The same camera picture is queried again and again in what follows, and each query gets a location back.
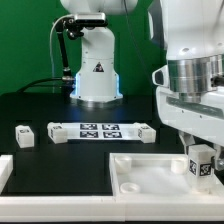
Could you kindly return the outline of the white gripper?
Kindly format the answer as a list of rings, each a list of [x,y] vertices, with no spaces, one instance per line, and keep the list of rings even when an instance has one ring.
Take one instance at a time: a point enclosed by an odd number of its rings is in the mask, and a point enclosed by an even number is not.
[[[187,103],[180,99],[178,93],[170,90],[167,65],[154,71],[152,80],[157,86],[159,117],[164,124],[181,130],[178,134],[185,154],[188,153],[189,147],[195,144],[194,136],[224,138],[224,87],[220,86],[215,91],[203,94],[200,103]],[[214,149],[214,168],[222,171],[224,146],[214,144]]]

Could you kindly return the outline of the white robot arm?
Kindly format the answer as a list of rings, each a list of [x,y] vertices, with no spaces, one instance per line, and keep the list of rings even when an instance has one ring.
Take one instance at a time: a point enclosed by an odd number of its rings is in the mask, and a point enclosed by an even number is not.
[[[82,39],[82,67],[71,98],[88,106],[120,100],[113,71],[114,36],[106,17],[133,10],[138,0],[60,0],[65,28]],[[214,144],[215,168],[224,169],[224,0],[153,0],[150,39],[167,51],[152,74],[161,121]]]

